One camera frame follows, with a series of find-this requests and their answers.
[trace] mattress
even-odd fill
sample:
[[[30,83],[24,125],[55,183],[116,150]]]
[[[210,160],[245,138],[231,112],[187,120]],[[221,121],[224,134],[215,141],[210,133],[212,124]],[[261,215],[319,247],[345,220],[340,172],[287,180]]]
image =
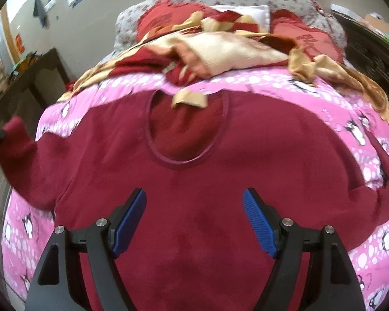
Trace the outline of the mattress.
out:
[[[316,79],[316,87],[294,82],[285,67],[228,71],[188,88],[205,94],[222,89],[253,92],[304,107],[315,113],[347,145],[360,166],[366,186],[376,189],[383,184],[379,158],[365,139],[362,125],[369,128],[388,154],[389,125],[356,93],[340,95],[321,78]],[[91,107],[147,90],[175,94],[180,88],[166,82],[162,74],[136,73],[105,80],[67,102],[47,108],[39,121],[36,139],[45,132],[66,137]],[[30,206],[12,192],[2,235],[3,266],[6,282],[23,300],[26,300],[30,280],[54,227],[51,212]],[[378,226],[362,245],[351,250],[349,257],[359,278],[366,310],[373,310],[389,289],[389,221]]]

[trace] silver bolt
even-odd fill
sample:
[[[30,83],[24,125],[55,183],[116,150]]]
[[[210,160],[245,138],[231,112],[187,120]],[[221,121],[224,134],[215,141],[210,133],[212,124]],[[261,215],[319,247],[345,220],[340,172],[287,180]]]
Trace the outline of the silver bolt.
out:
[[[324,227],[324,230],[326,231],[326,233],[327,234],[333,234],[334,233],[334,228],[333,228],[333,226],[331,226],[331,225],[326,225],[325,227]]]
[[[294,221],[292,219],[290,219],[289,217],[286,217],[286,218],[282,219],[282,224],[287,226],[287,227],[291,227],[294,224]]]
[[[96,220],[96,225],[98,227],[103,227],[107,223],[108,223],[108,220],[106,218],[100,218],[100,219]]]
[[[56,234],[61,234],[65,231],[65,227],[63,225],[59,225],[55,228],[55,233]]]

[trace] beige clothing tag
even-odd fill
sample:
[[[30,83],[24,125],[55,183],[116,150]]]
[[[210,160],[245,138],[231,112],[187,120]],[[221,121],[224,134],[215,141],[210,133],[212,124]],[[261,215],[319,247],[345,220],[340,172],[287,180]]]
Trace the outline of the beige clothing tag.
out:
[[[204,109],[207,107],[207,96],[201,92],[183,88],[173,96],[171,107],[176,107],[179,103],[189,104]]]

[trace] dark wooden furniture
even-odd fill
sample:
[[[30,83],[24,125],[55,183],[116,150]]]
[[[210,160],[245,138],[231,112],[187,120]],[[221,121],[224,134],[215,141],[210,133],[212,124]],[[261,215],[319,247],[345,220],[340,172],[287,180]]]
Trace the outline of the dark wooden furniture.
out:
[[[377,82],[389,98],[389,43],[346,15],[331,13],[347,34],[347,60]]]
[[[69,78],[65,68],[60,61],[58,51],[55,48],[50,49],[34,62],[25,72],[18,75],[10,84],[9,88],[0,97],[0,123],[6,123],[11,119],[15,112],[19,100],[19,95],[26,90],[30,90],[40,107],[45,110],[50,104],[47,104],[42,95],[35,86],[36,75],[39,71],[57,69],[63,82],[67,84]]]

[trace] headboard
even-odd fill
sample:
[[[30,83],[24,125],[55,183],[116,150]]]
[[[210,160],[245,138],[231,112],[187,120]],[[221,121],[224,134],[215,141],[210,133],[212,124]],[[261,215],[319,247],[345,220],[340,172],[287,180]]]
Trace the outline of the headboard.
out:
[[[377,82],[389,97],[389,43],[346,15],[331,12],[347,34],[347,60]]]

